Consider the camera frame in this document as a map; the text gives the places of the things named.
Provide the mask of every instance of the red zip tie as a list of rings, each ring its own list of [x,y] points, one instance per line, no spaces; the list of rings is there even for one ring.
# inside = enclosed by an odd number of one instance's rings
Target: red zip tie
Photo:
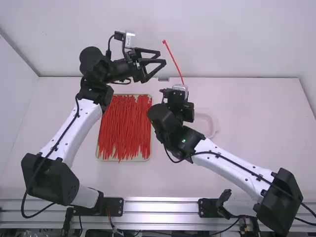
[[[174,57],[173,57],[173,55],[172,55],[172,53],[171,53],[171,51],[170,51],[170,48],[169,48],[169,46],[168,46],[168,44],[167,44],[167,41],[164,39],[164,40],[162,41],[162,43],[163,43],[164,45],[166,45],[166,47],[167,47],[167,49],[168,49],[168,51],[169,51],[169,54],[170,54],[170,56],[171,56],[171,58],[172,58],[172,60],[173,60],[173,63],[174,63],[174,65],[176,66],[176,68],[177,68],[177,70],[178,70],[178,72],[179,72],[179,75],[180,75],[180,77],[181,77],[182,84],[184,85],[184,81],[183,81],[182,74],[181,74],[181,72],[180,72],[180,69],[179,69],[179,67],[178,67],[178,64],[177,64],[176,60],[174,59]]]

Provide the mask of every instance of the metal bracket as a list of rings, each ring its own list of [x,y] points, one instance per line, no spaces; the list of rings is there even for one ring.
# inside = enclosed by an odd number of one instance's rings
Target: metal bracket
[[[121,197],[103,197],[102,208],[99,213],[89,208],[80,206],[74,207],[74,216],[110,216],[117,217],[123,215],[124,199]]]
[[[201,198],[198,200],[198,215],[201,218],[223,218],[217,213],[216,198]]]

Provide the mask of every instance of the black cable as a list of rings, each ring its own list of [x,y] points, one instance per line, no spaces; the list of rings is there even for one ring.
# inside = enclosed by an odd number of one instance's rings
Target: black cable
[[[134,234],[132,237],[136,237],[139,233],[141,233],[141,230],[139,230],[136,234]]]
[[[25,200],[26,200],[26,196],[28,194],[28,192],[30,191],[32,185],[33,185],[33,182],[35,180],[35,177],[37,176],[38,172],[40,171],[40,168],[42,167],[42,165],[44,164],[44,162],[46,161],[46,159],[54,152],[56,151],[58,148],[57,146],[59,145],[60,141],[63,139],[63,137],[65,136],[66,132],[69,130],[69,128],[71,127],[71,125],[73,125],[73,123],[75,122],[76,118],[79,118],[80,115],[79,115],[79,102],[78,102],[78,98],[77,96],[75,97],[75,100],[76,100],[76,105],[77,105],[77,112],[73,118],[73,120],[69,123],[69,125],[66,127],[65,131],[61,134],[61,136],[59,137],[58,141],[55,143],[55,145],[50,149],[50,151],[47,153],[47,155],[40,161],[38,167],[36,168],[33,176],[31,177],[29,183],[27,184],[27,187],[26,187],[26,191],[23,195],[23,198],[22,198],[22,202],[21,202],[21,214],[24,218],[26,219],[30,219],[30,218],[33,218],[39,214],[41,214],[43,211],[45,211],[46,209],[50,208],[52,205],[54,205],[55,203],[52,202],[51,204],[47,205],[46,207],[44,207],[42,210],[38,211],[37,213],[31,215],[31,216],[27,216],[24,212],[24,205],[25,205]]]
[[[117,85],[129,85],[129,84],[131,84],[131,82],[132,82],[132,80],[130,79],[130,78],[125,78],[124,80],[127,80],[128,82],[111,82],[111,84],[117,84]]]
[[[218,235],[218,234],[220,234],[220,233],[222,233],[222,232],[225,232],[225,231],[229,230],[231,227],[233,227],[235,224],[237,224],[237,222],[239,221],[239,219],[240,219],[240,217],[238,217],[237,220],[236,220],[234,223],[232,223],[230,226],[228,226],[226,229],[224,229],[224,230],[222,230],[222,231],[218,231],[218,232],[212,233],[212,235],[210,235],[210,237],[211,237],[211,236]]]
[[[170,155],[168,154],[168,151],[167,151],[166,147],[163,146],[163,148],[164,148],[164,151],[166,152],[168,158],[169,158],[173,163],[177,164],[177,163],[180,163],[180,162],[184,161],[184,159],[180,159],[180,160],[177,160],[177,161],[173,160],[173,159],[170,157]]]
[[[111,51],[111,50],[110,50],[110,44],[111,44],[111,39],[113,39],[114,36],[115,36],[115,35],[111,35],[111,37],[109,38],[109,41],[108,41],[108,50],[109,50],[109,51]]]
[[[79,232],[79,237],[82,234],[83,228],[82,228],[82,222],[81,222],[81,216],[79,216],[79,223],[80,223],[80,232]]]
[[[218,235],[220,233],[223,233],[227,230],[229,230],[230,228],[232,228],[235,224],[237,224],[237,222],[239,221],[240,217],[237,218],[237,220],[232,223],[230,226],[228,226],[226,229],[223,229],[222,231],[218,231],[218,232],[215,232],[215,233],[212,233],[211,235],[207,236],[207,237],[212,237],[212,236],[215,236],[215,235]],[[166,236],[195,236],[195,235],[192,235],[192,234],[168,234],[168,233],[164,233],[164,232],[159,232],[159,231],[144,231],[144,232],[149,232],[149,233],[155,233],[155,234],[160,234],[160,235],[166,235]]]

